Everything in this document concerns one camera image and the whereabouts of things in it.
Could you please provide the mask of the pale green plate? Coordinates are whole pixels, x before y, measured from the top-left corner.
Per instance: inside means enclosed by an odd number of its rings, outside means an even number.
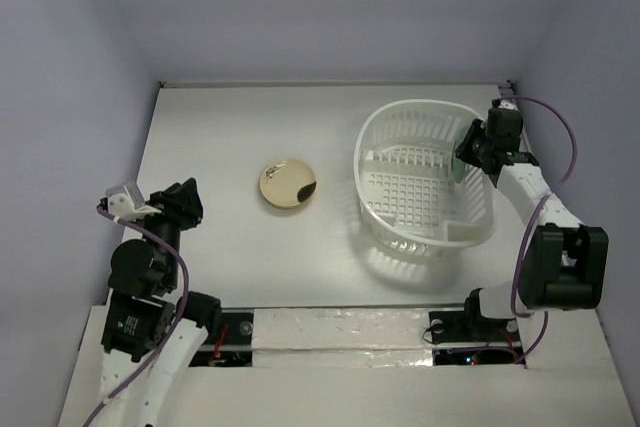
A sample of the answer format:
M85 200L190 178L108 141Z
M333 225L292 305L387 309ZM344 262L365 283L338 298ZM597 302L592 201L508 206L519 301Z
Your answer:
M473 123L462 126L456 133L453 141L452 154L450 158L450 173L456 184L461 184L468 173L474 168L473 164L461 160L458 156L458 150L463 146L467 135L472 131L472 129Z

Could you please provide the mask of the white plastic dish rack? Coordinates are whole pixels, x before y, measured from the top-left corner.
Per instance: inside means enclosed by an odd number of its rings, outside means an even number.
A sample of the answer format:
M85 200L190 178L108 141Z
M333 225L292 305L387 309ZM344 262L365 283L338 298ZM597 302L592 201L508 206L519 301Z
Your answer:
M481 169L454 168L454 143L479 114L433 99L389 103L363 124L353 172L361 219L386 247L410 255L478 246L495 232L494 187Z

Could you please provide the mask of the cream plate with black spot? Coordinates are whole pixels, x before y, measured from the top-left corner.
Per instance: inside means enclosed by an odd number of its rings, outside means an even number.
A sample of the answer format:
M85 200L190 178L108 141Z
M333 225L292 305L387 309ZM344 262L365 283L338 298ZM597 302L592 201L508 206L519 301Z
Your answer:
M258 186L269 205L293 210L311 201L317 189L317 178L306 162L286 158L268 165L259 177Z

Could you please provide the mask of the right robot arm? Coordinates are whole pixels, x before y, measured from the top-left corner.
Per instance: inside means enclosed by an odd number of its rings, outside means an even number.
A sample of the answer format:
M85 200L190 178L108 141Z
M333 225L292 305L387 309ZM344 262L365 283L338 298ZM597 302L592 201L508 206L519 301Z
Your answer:
M461 182L471 168L480 170L525 225L512 281L477 288L465 300L460 326L473 339L537 311L592 310L602 297L609 237L563 204L536 157L521 150L523 131L511 99L496 99L486 118L473 121L454 143L454 180Z

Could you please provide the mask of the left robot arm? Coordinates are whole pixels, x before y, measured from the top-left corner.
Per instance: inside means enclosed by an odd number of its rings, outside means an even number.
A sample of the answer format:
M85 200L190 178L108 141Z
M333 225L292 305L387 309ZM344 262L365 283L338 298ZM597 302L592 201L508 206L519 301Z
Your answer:
M181 235L203 220L197 182L143 196L108 189L97 212L137 232L110 259L99 403L87 426L162 426L197 350L222 328L218 298L190 290Z

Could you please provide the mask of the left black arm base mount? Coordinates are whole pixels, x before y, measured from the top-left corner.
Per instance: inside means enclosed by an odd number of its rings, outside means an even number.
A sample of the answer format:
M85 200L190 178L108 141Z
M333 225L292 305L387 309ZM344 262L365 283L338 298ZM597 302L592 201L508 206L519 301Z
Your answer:
M208 294L189 291L182 318L195 322L198 328L204 328L207 332L205 344L212 344L218 340L223 327L221 301Z

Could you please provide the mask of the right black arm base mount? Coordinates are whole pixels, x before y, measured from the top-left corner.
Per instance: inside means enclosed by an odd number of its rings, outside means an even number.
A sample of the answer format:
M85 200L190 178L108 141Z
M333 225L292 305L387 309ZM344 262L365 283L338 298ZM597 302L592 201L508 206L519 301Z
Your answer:
M514 318L484 317L480 311L480 289L473 290L461 310L437 310L429 313L429 325L423 339L432 345L490 344L505 340L503 333L518 331Z

